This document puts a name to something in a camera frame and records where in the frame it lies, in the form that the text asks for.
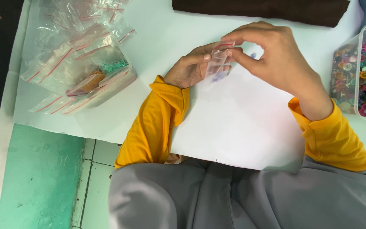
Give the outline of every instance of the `yellow sleeve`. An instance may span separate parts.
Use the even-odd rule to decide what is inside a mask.
[[[366,150],[363,143],[333,102],[333,112],[319,121],[303,116],[297,98],[288,103],[305,139],[305,155],[313,160],[353,172],[366,170]]]
[[[165,84],[159,75],[149,86],[152,91],[119,149],[115,168],[136,163],[165,163],[173,128],[183,121],[190,107],[189,88],[180,90]]]

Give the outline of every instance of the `fingernail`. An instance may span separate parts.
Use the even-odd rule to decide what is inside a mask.
[[[211,55],[210,54],[204,55],[204,60],[211,60]]]

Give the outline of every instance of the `hand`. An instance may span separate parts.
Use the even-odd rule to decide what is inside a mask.
[[[303,114],[311,121],[330,115],[333,104],[320,76],[298,49],[290,28],[253,22],[235,29],[221,40],[234,40],[237,45],[244,41],[260,45],[264,53],[259,60],[235,49],[228,50],[227,54],[252,75],[299,98]]]
[[[205,77],[208,62],[211,60],[211,51],[214,43],[200,46],[192,50],[186,56],[181,57],[178,62],[165,75],[164,82],[185,89],[202,81]],[[233,62],[227,58],[226,63]]]

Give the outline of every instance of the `green wall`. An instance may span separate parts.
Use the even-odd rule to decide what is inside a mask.
[[[0,229],[68,229],[85,138],[15,124],[0,200]]]

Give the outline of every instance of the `white table surface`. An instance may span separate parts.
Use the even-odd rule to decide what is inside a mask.
[[[31,8],[26,37],[33,34],[31,18],[35,16]],[[19,80],[14,122],[122,143],[157,74],[165,75],[180,56],[193,48],[218,41],[231,30],[261,19],[173,11],[172,0],[133,0],[125,17],[137,31],[123,46],[137,71],[134,83],[97,108],[62,116],[28,112],[47,92]],[[328,89],[333,52],[358,33],[361,20],[358,0],[352,0],[334,29],[279,19],[266,21],[292,28],[299,49]],[[262,49],[255,44],[243,48],[248,54],[262,55]],[[245,168],[297,169],[304,142],[287,108],[291,95],[252,76],[240,65],[233,66],[230,75],[212,88],[201,82],[190,92],[191,108],[175,129],[172,152]],[[349,120],[366,145],[366,121],[359,117]]]

